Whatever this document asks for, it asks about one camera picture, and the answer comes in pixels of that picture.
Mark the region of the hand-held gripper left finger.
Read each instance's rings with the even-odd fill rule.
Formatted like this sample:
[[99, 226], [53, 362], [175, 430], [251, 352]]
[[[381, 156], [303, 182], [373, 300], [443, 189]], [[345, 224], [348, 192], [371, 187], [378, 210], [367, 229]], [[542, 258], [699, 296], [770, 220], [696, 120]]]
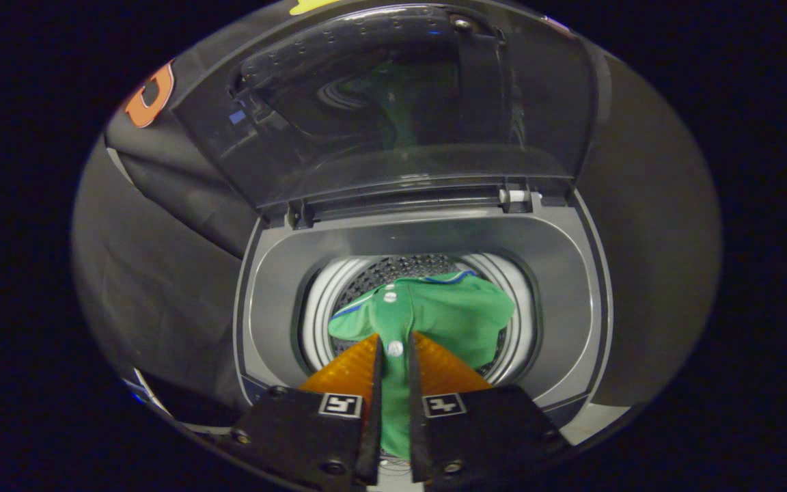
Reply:
[[377, 334], [298, 388], [272, 386], [219, 440], [222, 452], [288, 489], [378, 482], [384, 350]]

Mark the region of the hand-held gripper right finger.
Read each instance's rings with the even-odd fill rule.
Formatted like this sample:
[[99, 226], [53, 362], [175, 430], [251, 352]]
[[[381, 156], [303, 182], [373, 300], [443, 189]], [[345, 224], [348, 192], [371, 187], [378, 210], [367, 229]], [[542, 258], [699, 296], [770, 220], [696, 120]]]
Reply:
[[518, 488], [571, 457], [518, 385], [491, 385], [418, 332], [407, 361], [412, 476], [426, 488]]

